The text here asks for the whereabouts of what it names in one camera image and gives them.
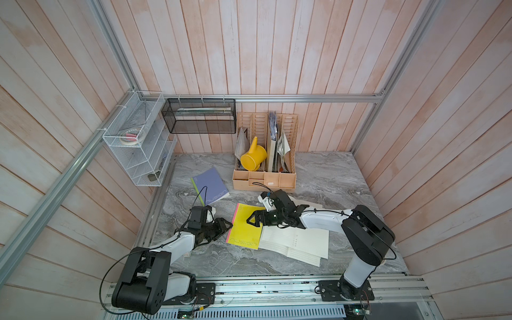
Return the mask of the yellow notebook pink spine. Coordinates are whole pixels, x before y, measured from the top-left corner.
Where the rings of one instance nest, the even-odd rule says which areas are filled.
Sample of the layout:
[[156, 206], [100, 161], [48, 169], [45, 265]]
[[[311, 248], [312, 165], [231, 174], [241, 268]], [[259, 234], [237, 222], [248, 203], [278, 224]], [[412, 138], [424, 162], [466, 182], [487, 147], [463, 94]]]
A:
[[258, 250], [262, 227], [248, 224], [247, 219], [254, 211], [264, 209], [264, 207], [237, 204], [231, 221], [233, 227], [228, 232], [226, 243]]

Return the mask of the purple notebook green spine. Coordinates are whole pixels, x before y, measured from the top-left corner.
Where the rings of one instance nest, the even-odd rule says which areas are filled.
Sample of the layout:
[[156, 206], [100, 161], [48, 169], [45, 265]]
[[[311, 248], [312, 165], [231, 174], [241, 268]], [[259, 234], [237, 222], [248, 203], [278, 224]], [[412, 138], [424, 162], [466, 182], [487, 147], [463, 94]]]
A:
[[212, 205], [229, 196], [226, 185], [221, 179], [218, 170], [214, 167], [192, 177], [191, 182], [203, 206]]

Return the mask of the cream notebook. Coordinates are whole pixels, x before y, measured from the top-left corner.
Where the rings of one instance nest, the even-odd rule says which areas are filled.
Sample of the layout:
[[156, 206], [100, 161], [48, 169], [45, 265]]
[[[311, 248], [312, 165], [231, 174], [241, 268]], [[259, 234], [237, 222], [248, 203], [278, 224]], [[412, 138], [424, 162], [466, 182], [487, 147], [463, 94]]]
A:
[[322, 229], [263, 226], [259, 248], [318, 267], [322, 259], [329, 257], [329, 232]]

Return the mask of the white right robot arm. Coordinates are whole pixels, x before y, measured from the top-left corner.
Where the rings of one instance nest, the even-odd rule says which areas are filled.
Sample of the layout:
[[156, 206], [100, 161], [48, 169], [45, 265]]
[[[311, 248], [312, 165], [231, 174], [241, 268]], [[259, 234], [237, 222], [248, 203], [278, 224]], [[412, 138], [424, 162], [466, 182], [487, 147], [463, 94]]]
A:
[[246, 220], [254, 227], [323, 229], [345, 234], [354, 256], [340, 277], [338, 288], [347, 299], [363, 289], [395, 242], [392, 230], [365, 205], [344, 210], [318, 209], [295, 204], [281, 189], [263, 192], [258, 200], [264, 208], [254, 211]]

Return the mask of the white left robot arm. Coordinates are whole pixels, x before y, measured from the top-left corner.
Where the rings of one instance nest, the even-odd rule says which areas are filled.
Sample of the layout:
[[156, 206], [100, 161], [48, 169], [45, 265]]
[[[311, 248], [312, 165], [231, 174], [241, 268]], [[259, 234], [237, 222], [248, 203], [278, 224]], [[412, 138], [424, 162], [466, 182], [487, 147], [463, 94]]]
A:
[[198, 303], [196, 276], [172, 272], [171, 264], [185, 254], [208, 245], [232, 229], [232, 222], [214, 215], [211, 206], [194, 206], [185, 223], [163, 243], [135, 247], [128, 253], [111, 305], [129, 313], [156, 314], [170, 303]]

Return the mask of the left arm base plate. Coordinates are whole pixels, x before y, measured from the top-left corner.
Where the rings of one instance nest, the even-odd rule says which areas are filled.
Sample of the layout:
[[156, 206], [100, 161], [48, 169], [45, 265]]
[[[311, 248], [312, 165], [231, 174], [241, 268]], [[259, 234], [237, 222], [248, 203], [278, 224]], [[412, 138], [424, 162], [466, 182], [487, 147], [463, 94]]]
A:
[[192, 307], [193, 305], [212, 305], [215, 302], [216, 285], [214, 283], [199, 283], [183, 296], [167, 299], [163, 305]]

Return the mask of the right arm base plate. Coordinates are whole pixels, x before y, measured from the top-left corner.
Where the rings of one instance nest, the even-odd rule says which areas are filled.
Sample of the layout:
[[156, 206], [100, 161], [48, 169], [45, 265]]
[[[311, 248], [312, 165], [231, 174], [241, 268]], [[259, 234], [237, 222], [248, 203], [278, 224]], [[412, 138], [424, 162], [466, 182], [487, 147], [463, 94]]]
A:
[[319, 281], [317, 291], [324, 302], [373, 301], [375, 299], [368, 279], [359, 288], [353, 287], [344, 278]]

